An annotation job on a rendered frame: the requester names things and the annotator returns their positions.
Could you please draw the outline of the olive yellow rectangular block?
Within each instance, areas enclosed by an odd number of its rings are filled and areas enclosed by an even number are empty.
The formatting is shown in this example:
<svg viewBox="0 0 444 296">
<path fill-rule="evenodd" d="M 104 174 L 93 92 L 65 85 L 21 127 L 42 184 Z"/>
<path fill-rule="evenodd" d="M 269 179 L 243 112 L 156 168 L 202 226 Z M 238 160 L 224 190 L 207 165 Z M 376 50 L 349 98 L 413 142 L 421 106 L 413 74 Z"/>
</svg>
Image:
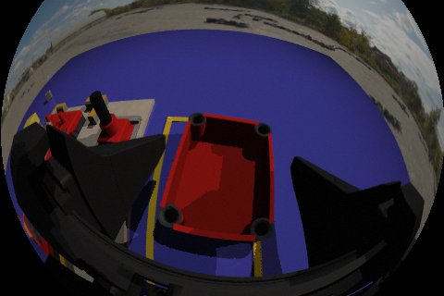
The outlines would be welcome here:
<svg viewBox="0 0 444 296">
<path fill-rule="evenodd" d="M 30 118 L 27 119 L 25 127 L 23 127 L 23 129 L 26 129 L 27 126 L 32 125 L 32 122 L 34 123 L 34 121 L 37 121 L 38 125 L 40 125 L 41 120 L 38 118 L 37 112 L 34 112 L 33 115 L 30 115 Z"/>
</svg>

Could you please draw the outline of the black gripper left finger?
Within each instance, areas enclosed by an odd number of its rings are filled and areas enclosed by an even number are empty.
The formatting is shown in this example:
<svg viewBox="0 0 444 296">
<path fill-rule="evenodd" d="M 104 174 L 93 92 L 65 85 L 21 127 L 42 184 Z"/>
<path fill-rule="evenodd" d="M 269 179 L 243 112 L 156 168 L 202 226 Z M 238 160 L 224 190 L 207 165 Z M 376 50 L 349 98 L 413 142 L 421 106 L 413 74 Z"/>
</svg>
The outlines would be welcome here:
<svg viewBox="0 0 444 296">
<path fill-rule="evenodd" d="M 45 130 L 51 155 L 73 175 L 100 233 L 114 241 L 167 148 L 166 136 L 86 147 L 56 126 L 47 125 Z"/>
</svg>

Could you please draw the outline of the red car hood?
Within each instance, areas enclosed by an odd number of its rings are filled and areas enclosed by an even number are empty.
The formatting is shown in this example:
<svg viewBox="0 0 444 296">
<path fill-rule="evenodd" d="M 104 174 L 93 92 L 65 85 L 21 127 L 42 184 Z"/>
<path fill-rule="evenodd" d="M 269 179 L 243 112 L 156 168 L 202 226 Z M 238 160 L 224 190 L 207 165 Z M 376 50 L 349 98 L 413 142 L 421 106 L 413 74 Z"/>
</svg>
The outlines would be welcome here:
<svg viewBox="0 0 444 296">
<path fill-rule="evenodd" d="M 218 240 L 269 240 L 273 156 L 266 123 L 193 112 L 156 211 L 160 225 Z"/>
</svg>

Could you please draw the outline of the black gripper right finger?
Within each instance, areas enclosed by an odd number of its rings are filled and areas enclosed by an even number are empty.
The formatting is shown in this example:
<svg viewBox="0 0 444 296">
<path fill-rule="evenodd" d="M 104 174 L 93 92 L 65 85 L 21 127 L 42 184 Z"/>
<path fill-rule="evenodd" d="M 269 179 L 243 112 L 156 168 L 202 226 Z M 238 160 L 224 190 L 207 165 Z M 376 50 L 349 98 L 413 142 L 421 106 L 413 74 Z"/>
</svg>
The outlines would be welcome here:
<svg viewBox="0 0 444 296">
<path fill-rule="evenodd" d="M 356 189 L 300 156 L 293 158 L 290 173 L 306 238 L 308 269 L 333 260 L 332 253 L 360 228 L 378 204 L 395 199 L 402 184 L 397 180 Z"/>
</svg>

